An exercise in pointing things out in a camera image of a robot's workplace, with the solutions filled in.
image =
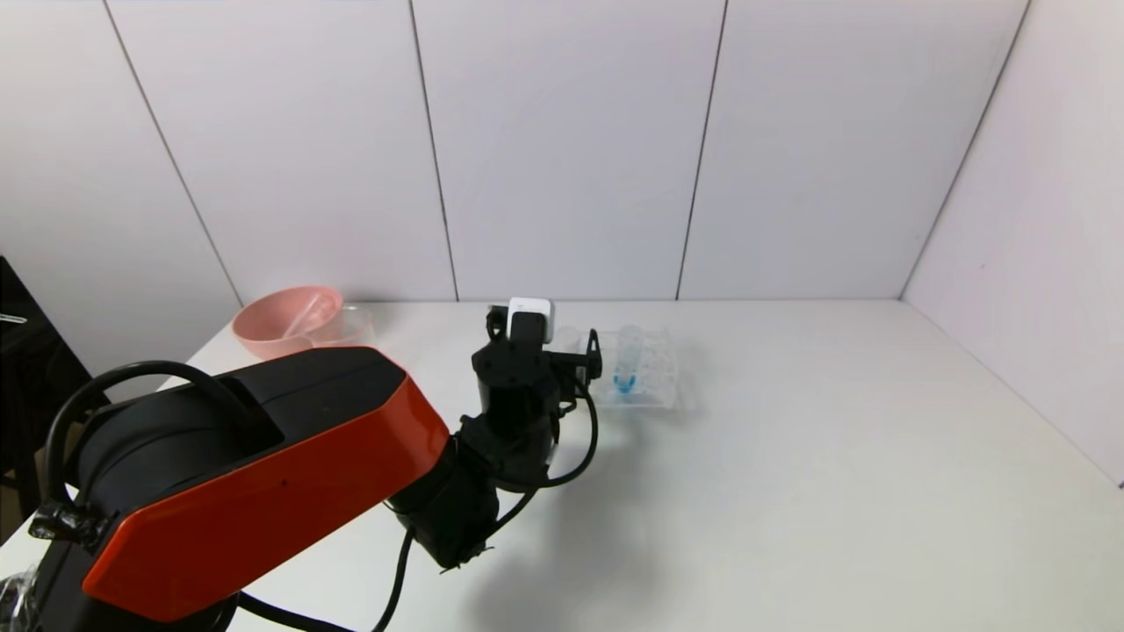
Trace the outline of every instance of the pink bowl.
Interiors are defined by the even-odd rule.
[[[309,334],[323,335],[326,326],[338,326],[336,315],[343,305],[343,296],[325,286],[289,288],[242,308],[230,328],[251,353],[273,360],[311,349]]]

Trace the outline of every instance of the white wall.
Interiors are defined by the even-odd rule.
[[[1124,2],[1031,3],[905,300],[1124,481]]]
[[[731,1],[682,298],[896,298],[1025,0]]]
[[[238,304],[101,2],[0,2],[0,252],[92,373],[187,360]]]
[[[418,0],[461,298],[674,298],[723,0]]]
[[[454,298],[409,0],[109,7],[243,300]]]

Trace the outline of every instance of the white table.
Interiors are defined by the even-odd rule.
[[[372,309],[451,426],[479,412],[483,306]],[[438,575],[415,547],[392,630],[1124,630],[1124,493],[908,306],[581,303],[559,322],[668,327],[680,409],[601,413],[586,476],[464,568]],[[191,359],[252,362],[228,329]],[[587,422],[563,422],[553,471]],[[369,630],[401,534],[377,507],[250,590]],[[12,538],[0,575],[43,550]],[[239,613],[232,630],[282,629]]]

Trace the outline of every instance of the black cable clip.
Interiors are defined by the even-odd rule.
[[[45,502],[28,530],[31,538],[74,542],[91,553],[98,549],[109,521],[91,512],[55,500]]]

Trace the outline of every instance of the red robot arm cover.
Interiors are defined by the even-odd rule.
[[[125,515],[83,593],[154,621],[180,620],[417,480],[437,462],[448,431],[401,376],[377,408]]]

